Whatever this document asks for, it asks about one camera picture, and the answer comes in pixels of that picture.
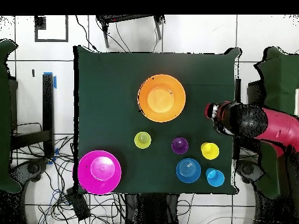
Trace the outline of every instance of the orange plate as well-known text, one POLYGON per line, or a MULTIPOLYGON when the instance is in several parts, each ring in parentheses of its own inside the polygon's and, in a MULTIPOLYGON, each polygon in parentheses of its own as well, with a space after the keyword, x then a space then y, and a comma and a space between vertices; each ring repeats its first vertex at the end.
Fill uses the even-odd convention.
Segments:
POLYGON ((167 122, 183 111, 186 95, 182 84, 172 76, 154 75, 139 88, 137 101, 147 118, 167 122))

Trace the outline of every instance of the grout line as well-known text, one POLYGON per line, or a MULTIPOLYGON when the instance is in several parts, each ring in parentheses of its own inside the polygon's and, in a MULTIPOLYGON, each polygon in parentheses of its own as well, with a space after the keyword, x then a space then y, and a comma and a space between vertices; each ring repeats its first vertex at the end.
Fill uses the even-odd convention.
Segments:
MULTIPOLYGON (((51 204, 25 204, 26 206, 51 206, 51 204)), ((112 204, 90 204, 89 206, 112 206, 112 204)), ((178 204, 180 207, 189 207, 188 205, 178 204)), ((231 207, 231 205, 192 205, 191 207, 231 207)), ((233 207, 241 207, 241 208, 255 208, 254 205, 234 205, 233 207)))
MULTIPOLYGON (((16 16, 15 16, 15 44, 16 44, 16 16)), ((16 78, 16 49, 15 49, 15 78, 16 78)))
MULTIPOLYGON (((16 16, 15 16, 15 44, 16 44, 16 16)), ((16 78, 16 61, 15 61, 15 78, 16 78)), ((16 166, 19 165, 19 159, 18 159, 18 149, 16 150, 16 166)))
POLYGON ((258 62, 260 62, 260 61, 238 61, 238 62, 248 62, 248 63, 258 63, 258 62))
POLYGON ((26 59, 20 59, 17 60, 16 58, 14 60, 8 60, 8 62, 73 62, 74 60, 26 60, 26 59))
POLYGON ((74 135, 74 133, 53 133, 53 135, 74 135))
MULTIPOLYGON (((89 211, 91 210, 91 195, 88 194, 89 197, 89 211)), ((89 224, 91 224, 91 215, 89 216, 89 224)))
POLYGON ((234 195, 231 196, 231 224, 232 224, 233 216, 234 216, 234 195))
POLYGON ((238 44, 238 15, 236 16, 236 47, 238 44))
POLYGON ((87 16, 87 32, 88 32, 88 40, 89 40, 89 15, 87 16))

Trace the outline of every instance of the black frame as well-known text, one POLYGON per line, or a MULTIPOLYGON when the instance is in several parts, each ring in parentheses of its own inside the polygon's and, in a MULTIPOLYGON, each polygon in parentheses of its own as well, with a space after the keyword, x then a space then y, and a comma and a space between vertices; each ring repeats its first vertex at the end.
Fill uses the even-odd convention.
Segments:
MULTIPOLYGON (((12 128, 16 126, 16 89, 18 82, 10 79, 12 128)), ((27 134, 15 134, 11 137, 11 150, 24 148, 32 144, 44 143, 44 155, 52 158, 54 155, 54 105, 53 105, 53 75, 43 75, 43 130, 27 134)))
POLYGON ((107 36, 109 23, 122 22, 124 20, 133 20, 133 19, 139 19, 139 18, 144 18, 149 16, 154 16, 155 25, 157 28, 157 35, 160 40, 162 37, 161 37, 161 31, 159 25, 162 24, 162 19, 165 20, 164 15, 96 15, 97 20, 102 25, 106 48, 109 48, 109 42, 107 36))

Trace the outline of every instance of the purple cup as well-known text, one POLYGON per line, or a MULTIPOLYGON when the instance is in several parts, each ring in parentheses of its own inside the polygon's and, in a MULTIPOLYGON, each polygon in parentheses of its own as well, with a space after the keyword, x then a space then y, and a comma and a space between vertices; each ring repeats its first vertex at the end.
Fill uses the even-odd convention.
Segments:
POLYGON ((189 148, 187 140, 184 138, 175 138, 171 143, 172 150, 177 154, 184 154, 189 148))

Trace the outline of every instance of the light blue cup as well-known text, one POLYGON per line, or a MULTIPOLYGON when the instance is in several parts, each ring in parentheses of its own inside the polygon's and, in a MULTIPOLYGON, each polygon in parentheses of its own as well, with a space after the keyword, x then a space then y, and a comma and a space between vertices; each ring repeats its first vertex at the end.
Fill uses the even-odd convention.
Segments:
POLYGON ((208 183, 213 187, 221 186, 224 183, 224 174, 216 169, 209 168, 206 171, 208 183))

